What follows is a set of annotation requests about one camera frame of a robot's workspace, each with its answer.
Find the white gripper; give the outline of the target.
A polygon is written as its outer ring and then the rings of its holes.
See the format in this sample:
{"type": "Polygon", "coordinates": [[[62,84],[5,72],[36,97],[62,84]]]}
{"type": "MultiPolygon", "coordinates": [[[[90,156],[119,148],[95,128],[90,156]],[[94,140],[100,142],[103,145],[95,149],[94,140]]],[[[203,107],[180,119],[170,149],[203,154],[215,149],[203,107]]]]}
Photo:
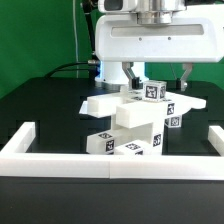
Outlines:
{"type": "Polygon", "coordinates": [[[224,25],[214,18],[178,15],[167,25],[139,25],[137,16],[106,15],[96,26],[96,55],[102,61],[123,62],[131,89],[140,88],[133,62],[181,62],[176,88],[185,91],[193,64],[224,57],[224,25]]]}

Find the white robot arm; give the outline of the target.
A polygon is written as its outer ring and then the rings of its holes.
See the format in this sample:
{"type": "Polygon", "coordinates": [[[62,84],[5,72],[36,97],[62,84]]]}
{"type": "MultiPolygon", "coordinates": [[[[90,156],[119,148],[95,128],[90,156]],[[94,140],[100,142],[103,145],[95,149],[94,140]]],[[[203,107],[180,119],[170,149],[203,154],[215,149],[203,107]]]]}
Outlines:
{"type": "Polygon", "coordinates": [[[145,76],[144,64],[214,63],[224,58],[224,4],[187,0],[99,0],[96,79],[107,87],[145,76]]]}

